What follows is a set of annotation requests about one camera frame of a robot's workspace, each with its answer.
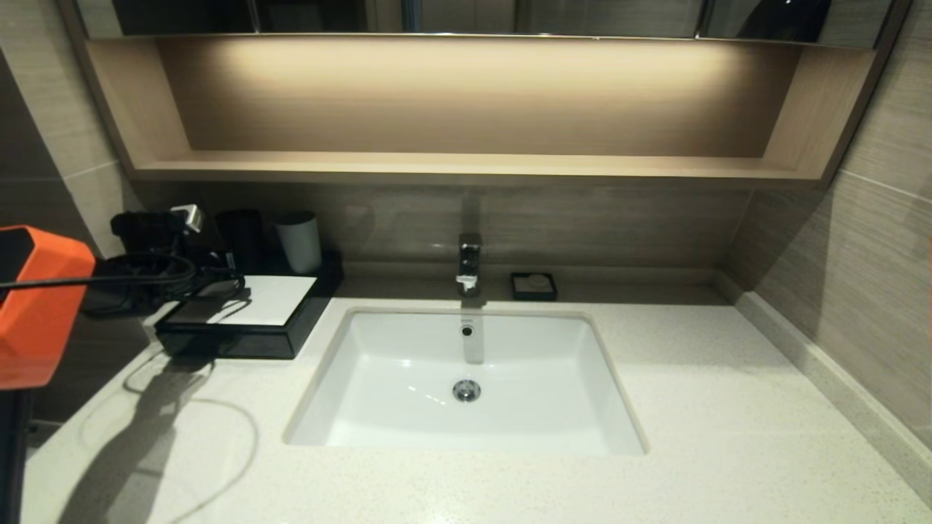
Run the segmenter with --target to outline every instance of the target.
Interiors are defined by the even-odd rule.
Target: drain
[[[460,380],[453,384],[453,396],[457,397],[460,402],[475,402],[480,394],[482,394],[482,388],[473,380]]]

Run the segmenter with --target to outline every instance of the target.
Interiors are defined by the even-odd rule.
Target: orange case
[[[95,259],[82,242],[27,226],[34,248],[17,282],[82,278]],[[10,291],[0,302],[0,390],[48,384],[62,359],[86,286],[40,287]]]

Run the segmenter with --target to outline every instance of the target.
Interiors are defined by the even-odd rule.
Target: white sink basin
[[[468,337],[464,324],[473,329]],[[483,363],[467,364],[466,350],[473,360],[478,352]],[[472,402],[454,395],[464,379],[481,388]],[[595,331],[584,319],[566,316],[351,313],[286,440],[299,446],[644,453]]]

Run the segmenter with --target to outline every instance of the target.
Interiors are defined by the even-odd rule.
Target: white cup
[[[288,265],[299,275],[313,273],[321,267],[321,235],[317,216],[310,211],[294,211],[275,219],[281,247]]]

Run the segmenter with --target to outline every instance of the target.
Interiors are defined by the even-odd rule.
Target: soap dish
[[[512,297],[515,300],[553,302],[556,283],[550,273],[512,273]]]

